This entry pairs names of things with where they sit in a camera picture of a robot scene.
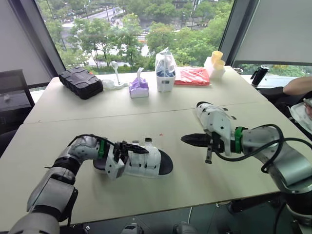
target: black cable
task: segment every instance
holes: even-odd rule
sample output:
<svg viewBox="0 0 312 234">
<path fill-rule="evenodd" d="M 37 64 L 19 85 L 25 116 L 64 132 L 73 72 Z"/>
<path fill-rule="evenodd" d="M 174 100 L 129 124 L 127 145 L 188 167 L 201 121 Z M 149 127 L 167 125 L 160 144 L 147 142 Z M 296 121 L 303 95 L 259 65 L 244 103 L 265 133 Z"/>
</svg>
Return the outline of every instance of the black cable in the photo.
<svg viewBox="0 0 312 234">
<path fill-rule="evenodd" d="M 312 150 L 312 144 L 310 144 L 310 143 L 307 142 L 306 140 L 302 140 L 302 139 L 294 138 L 294 137 L 288 137 L 288 138 L 284 138 L 284 139 L 283 139 L 283 142 L 285 142 L 285 141 L 299 141 L 299 142 L 302 142 L 302 143 L 306 144 L 307 146 L 309 146 L 309 147 L 311 148 L 311 150 Z M 216 149 L 214 149 L 214 152 L 215 152 L 215 154 L 216 154 L 219 158 L 221 158 L 221 159 L 223 159 L 223 160 L 225 160 L 225 161 L 229 161 L 229 162 L 238 162 L 238 161 L 245 160 L 245 159 L 247 159 L 248 157 L 254 156 L 254 155 L 260 153 L 262 150 L 264 150 L 264 149 L 268 148 L 269 146 L 271 146 L 271 145 L 273 145 L 273 144 L 275 144 L 275 143 L 278 143 L 278 142 L 279 142 L 279 139 L 278 139 L 278 140 L 273 140 L 273 141 L 271 141 L 271 142 L 269 142 L 269 143 L 267 143 L 267 144 L 261 146 L 260 148 L 256 149 L 255 151 L 253 151 L 253 152 L 251 152 L 251 153 L 249 153 L 249 154 L 246 154 L 246 155 L 244 155 L 244 156 L 242 156 L 242 157 L 236 157 L 236 158 L 225 157 L 225 156 L 221 155 L 220 152 L 219 152 L 218 150 L 216 150 Z"/>
<path fill-rule="evenodd" d="M 278 132 L 278 136 L 279 136 L 279 141 L 278 141 L 278 147 L 274 153 L 274 155 L 266 162 L 264 163 L 264 165 L 261 167 L 261 171 L 263 173 L 269 173 L 268 172 L 268 166 L 273 163 L 273 161 L 277 158 L 277 156 L 279 155 L 279 153 L 281 152 L 282 148 L 283 148 L 283 144 L 284 144 L 284 135 L 282 130 L 275 124 L 266 124 L 266 125 L 262 125 L 261 127 L 274 127 L 277 132 Z"/>
<path fill-rule="evenodd" d="M 72 221 L 72 213 L 70 212 L 68 215 L 68 220 L 67 220 L 67 227 L 70 228 L 70 223 Z"/>
<path fill-rule="evenodd" d="M 102 137 L 100 137 L 100 136 L 96 136 L 96 135 L 93 135 L 93 134 L 81 134 L 81 135 L 79 135 L 79 136 L 76 136 L 76 137 L 67 145 L 67 147 L 70 146 L 71 144 L 73 144 L 73 142 L 74 142 L 75 140 L 77 140 L 78 138 L 80 138 L 80 137 L 94 137 L 94 138 L 96 138 L 97 140 L 104 140 L 104 141 L 107 141 L 108 143 L 110 143 L 110 144 L 112 144 L 112 145 L 115 145 L 113 142 L 109 141 L 108 139 L 102 138 Z"/>
<path fill-rule="evenodd" d="M 266 125 L 262 125 L 262 126 L 259 126 L 257 128 L 260 128 L 260 127 L 274 127 L 277 131 L 278 131 L 278 135 L 279 135 L 279 139 L 278 140 L 275 140 L 275 141 L 271 141 L 263 146 L 261 146 L 260 148 L 256 149 L 255 151 L 253 152 L 250 152 L 242 157 L 236 157 L 236 158 L 229 158 L 229 157 L 224 157 L 220 154 L 220 152 L 216 149 L 214 149 L 214 152 L 218 155 L 219 158 L 225 160 L 225 161 L 230 161 L 230 162 L 238 162 L 238 161 L 242 161 L 242 160 L 245 160 L 251 156 L 254 156 L 255 154 L 258 154 L 260 151 L 268 148 L 269 146 L 275 144 L 275 143 L 279 143 L 278 147 L 277 147 L 277 150 L 276 152 L 274 153 L 274 155 L 272 156 L 273 160 L 268 163 L 267 165 L 265 164 L 265 166 L 267 167 L 269 164 L 271 164 L 275 158 L 279 155 L 279 153 L 281 152 L 282 150 L 282 146 L 283 146 L 283 143 L 284 143 L 284 136 L 283 136 L 283 132 L 282 130 L 275 124 L 266 124 Z"/>
<path fill-rule="evenodd" d="M 284 209 L 284 207 L 286 206 L 286 202 L 284 202 L 281 207 L 279 208 L 277 214 L 276 214 L 276 217 L 275 217 L 275 221 L 274 221 L 274 227 L 273 227 L 273 234 L 276 234 L 276 231 L 277 231 L 277 224 L 278 224 L 278 220 L 281 216 L 281 213 Z"/>
</svg>

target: person's arm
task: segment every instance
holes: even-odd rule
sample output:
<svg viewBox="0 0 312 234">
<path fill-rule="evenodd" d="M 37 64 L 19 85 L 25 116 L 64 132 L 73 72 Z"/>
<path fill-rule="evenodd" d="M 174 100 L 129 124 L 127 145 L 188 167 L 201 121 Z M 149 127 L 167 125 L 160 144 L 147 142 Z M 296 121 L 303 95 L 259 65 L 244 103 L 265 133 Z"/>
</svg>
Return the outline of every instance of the person's arm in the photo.
<svg viewBox="0 0 312 234">
<path fill-rule="evenodd" d="M 293 79 L 284 88 L 287 95 L 300 95 L 312 91 L 312 77 L 300 77 Z"/>
</svg>

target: window frame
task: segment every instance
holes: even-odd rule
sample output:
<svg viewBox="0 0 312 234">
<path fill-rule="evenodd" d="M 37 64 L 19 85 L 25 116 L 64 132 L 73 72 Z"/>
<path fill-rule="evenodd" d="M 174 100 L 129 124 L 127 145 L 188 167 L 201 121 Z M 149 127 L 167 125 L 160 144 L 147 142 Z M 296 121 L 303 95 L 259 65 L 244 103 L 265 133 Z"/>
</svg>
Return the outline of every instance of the window frame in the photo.
<svg viewBox="0 0 312 234">
<path fill-rule="evenodd" d="M 8 1 L 51 78 L 65 71 L 65 66 L 45 26 L 35 0 Z M 234 0 L 219 46 L 219 50 L 224 54 L 223 60 L 226 61 L 226 65 L 233 64 L 259 1 Z"/>
</svg>

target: black rubber pad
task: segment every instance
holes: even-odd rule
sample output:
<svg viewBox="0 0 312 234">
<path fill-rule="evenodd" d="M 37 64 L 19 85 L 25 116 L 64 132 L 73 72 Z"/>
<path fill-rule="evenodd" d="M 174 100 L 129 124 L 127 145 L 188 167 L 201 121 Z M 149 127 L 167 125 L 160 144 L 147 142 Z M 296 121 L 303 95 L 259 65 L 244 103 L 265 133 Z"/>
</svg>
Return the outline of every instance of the black rubber pad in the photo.
<svg viewBox="0 0 312 234">
<path fill-rule="evenodd" d="M 172 169 L 174 168 L 174 164 L 172 163 L 171 158 L 162 150 L 160 152 L 160 167 L 159 167 L 159 175 L 166 175 L 169 174 Z"/>
</svg>

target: green ring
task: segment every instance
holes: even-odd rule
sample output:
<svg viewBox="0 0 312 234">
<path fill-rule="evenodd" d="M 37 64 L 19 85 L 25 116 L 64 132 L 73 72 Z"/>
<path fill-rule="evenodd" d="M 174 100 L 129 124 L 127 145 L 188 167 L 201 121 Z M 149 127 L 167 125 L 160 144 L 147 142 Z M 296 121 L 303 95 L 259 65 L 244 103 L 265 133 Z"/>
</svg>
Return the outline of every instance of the green ring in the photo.
<svg viewBox="0 0 312 234">
<path fill-rule="evenodd" d="M 240 149 L 240 139 L 242 138 L 242 131 L 243 131 L 243 127 L 237 127 L 235 130 L 235 152 L 237 154 L 241 153 L 241 149 Z"/>
</svg>

